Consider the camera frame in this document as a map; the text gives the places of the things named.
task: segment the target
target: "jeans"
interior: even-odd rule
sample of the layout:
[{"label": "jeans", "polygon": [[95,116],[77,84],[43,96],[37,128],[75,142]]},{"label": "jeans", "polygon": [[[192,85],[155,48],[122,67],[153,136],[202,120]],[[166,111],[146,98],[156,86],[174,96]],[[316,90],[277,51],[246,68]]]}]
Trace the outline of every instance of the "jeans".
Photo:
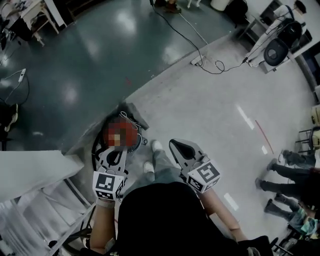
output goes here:
[{"label": "jeans", "polygon": [[179,177],[181,170],[171,163],[164,150],[156,150],[153,153],[152,163],[154,172],[149,171],[142,174],[140,178],[125,191],[123,198],[125,198],[131,191],[151,184],[169,184],[173,182],[184,183],[182,178]]},{"label": "jeans", "polygon": [[300,200],[305,183],[309,177],[310,170],[288,168],[279,164],[274,164],[272,166],[272,170],[276,171],[282,177],[294,181],[295,184],[277,184],[269,181],[262,181],[261,188],[264,191],[271,191]]},{"label": "jeans", "polygon": [[283,157],[285,158],[289,166],[297,165],[300,168],[309,169],[315,167],[316,165],[315,154],[300,155],[298,153],[290,151],[286,154],[283,154]]},{"label": "jeans", "polygon": [[278,198],[279,198],[278,202],[289,206],[292,212],[282,210],[281,208],[276,206],[274,203],[271,203],[266,207],[266,212],[268,214],[272,214],[274,216],[284,218],[287,222],[290,222],[293,219],[293,217],[296,215],[296,213],[299,211],[300,206],[294,200],[286,198],[283,195],[281,195]]}]

